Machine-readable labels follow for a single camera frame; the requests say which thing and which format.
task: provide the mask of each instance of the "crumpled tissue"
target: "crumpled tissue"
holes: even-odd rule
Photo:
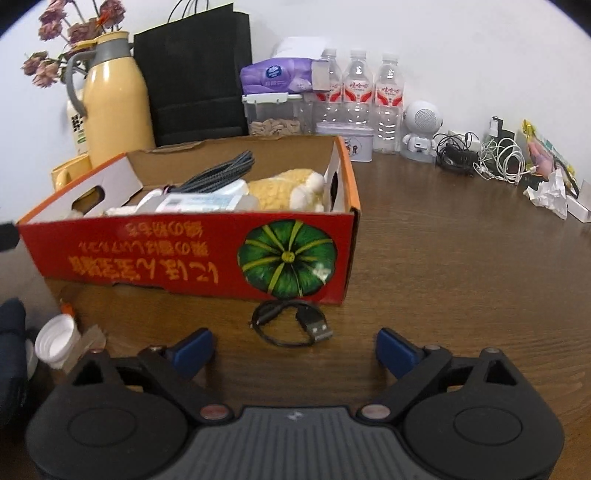
[[[528,197],[536,207],[546,207],[562,220],[566,220],[566,191],[560,168],[548,176],[548,181],[541,182],[537,190],[527,187],[523,195]]]

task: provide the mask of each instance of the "purple tissue package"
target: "purple tissue package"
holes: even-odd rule
[[[276,57],[240,71],[244,95],[252,93],[306,93],[330,90],[327,60]]]

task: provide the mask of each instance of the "red and white label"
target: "red and white label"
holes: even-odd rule
[[[373,97],[367,80],[349,80],[345,83],[344,94],[346,102],[370,103]]]
[[[329,92],[317,93],[316,96],[321,102],[340,102],[343,99],[343,86],[333,83]]]
[[[402,106],[402,89],[389,83],[375,85],[376,106]]]

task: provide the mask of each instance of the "stuffed animal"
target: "stuffed animal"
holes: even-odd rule
[[[250,181],[248,193],[258,199],[261,210],[324,211],[324,177],[308,168]]]

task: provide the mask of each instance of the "water bottle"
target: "water bottle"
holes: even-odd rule
[[[367,124],[374,95],[374,77],[365,62],[365,50],[351,50],[351,62],[343,81],[346,120]]]
[[[343,101],[343,73],[336,63],[336,49],[325,49],[322,58],[329,61],[330,91],[316,94],[314,126],[318,122],[340,121],[340,110]]]
[[[398,68],[398,57],[384,53],[382,66],[375,82],[374,150],[394,153],[400,150],[402,123],[402,93],[404,79]]]

